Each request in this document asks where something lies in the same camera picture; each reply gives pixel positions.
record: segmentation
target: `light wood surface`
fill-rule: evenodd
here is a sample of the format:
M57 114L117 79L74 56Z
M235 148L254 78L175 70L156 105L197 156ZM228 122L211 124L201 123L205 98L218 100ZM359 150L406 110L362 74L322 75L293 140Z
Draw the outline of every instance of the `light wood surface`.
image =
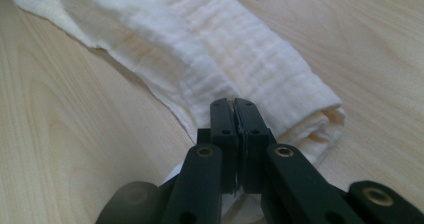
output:
M424 210L424 0L240 0L341 97L319 171ZM133 180L160 184L192 142L135 75L0 0L0 223L94 223Z

